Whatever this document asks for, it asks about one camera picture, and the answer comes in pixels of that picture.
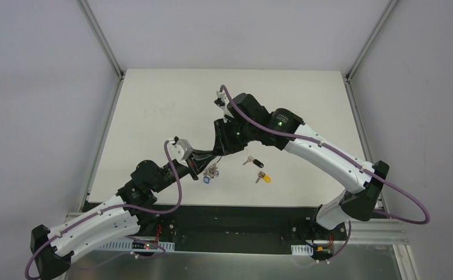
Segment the silver keyring with keys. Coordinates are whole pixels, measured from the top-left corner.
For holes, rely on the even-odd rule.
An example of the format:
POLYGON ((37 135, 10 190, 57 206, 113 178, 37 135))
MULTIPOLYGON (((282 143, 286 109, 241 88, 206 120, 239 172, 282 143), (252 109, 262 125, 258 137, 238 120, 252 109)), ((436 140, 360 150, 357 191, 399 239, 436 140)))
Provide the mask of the silver keyring with keys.
POLYGON ((222 156, 218 158, 217 161, 214 163, 210 164, 203 172, 203 182, 205 184, 209 184, 212 179, 215 177, 219 177, 219 170, 218 170, 218 163, 221 161, 222 156))

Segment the key with black tag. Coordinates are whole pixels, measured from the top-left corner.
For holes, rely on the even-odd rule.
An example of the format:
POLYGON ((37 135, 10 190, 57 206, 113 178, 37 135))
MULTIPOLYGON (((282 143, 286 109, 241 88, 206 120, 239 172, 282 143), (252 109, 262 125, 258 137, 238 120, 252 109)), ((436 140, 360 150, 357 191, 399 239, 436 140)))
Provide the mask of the key with black tag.
POLYGON ((254 157, 252 156, 248 156, 246 161, 243 163, 243 165, 246 165, 247 163, 252 163, 254 164, 256 167, 259 167, 259 168, 263 168, 264 167, 264 164, 258 160, 258 159, 255 159, 254 157))

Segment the key with yellow tag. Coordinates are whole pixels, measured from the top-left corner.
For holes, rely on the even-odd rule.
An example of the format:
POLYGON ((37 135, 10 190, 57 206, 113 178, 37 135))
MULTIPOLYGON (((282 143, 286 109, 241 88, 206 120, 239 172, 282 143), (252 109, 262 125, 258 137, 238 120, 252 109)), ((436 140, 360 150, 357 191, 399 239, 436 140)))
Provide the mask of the key with yellow tag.
POLYGON ((260 181, 264 181, 266 183, 270 183, 271 182, 271 178, 266 173, 264 173, 262 171, 259 171, 258 172, 258 177, 257 177, 255 183, 257 184, 260 181))

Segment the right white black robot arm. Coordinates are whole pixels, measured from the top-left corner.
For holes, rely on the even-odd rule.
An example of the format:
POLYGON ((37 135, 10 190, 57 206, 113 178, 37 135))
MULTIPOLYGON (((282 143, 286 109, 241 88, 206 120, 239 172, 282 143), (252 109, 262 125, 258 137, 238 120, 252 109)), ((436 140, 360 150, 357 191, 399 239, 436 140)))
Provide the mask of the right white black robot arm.
POLYGON ((342 222, 349 219, 369 221, 374 213, 389 166, 384 162, 371 163, 341 152, 316 133, 293 112, 278 108, 273 112, 260 105, 251 94, 241 93, 229 100, 218 91, 214 101, 224 116, 214 122, 216 156, 231 155, 254 141, 296 155, 344 187, 332 201, 320 205, 310 219, 310 232, 324 239, 342 222))

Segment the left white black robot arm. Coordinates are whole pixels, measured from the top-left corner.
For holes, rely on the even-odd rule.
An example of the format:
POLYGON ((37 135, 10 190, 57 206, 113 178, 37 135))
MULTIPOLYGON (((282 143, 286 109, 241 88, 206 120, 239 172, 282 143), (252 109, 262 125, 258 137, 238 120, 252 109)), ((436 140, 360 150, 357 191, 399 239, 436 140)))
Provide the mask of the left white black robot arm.
POLYGON ((117 193, 97 207, 62 225, 48 228, 39 225, 31 231, 31 259, 24 275, 30 275, 31 265, 38 270, 37 279, 54 279, 70 269, 72 263, 113 239, 140 233, 152 235, 157 228, 157 217, 175 212, 181 205, 180 179, 198 174, 217 158, 212 151, 193 149, 186 153, 185 163, 172 159, 165 152, 168 163, 160 167, 152 160, 141 161, 131 179, 117 193), (177 184, 178 201, 169 209, 156 210, 156 192, 177 184))

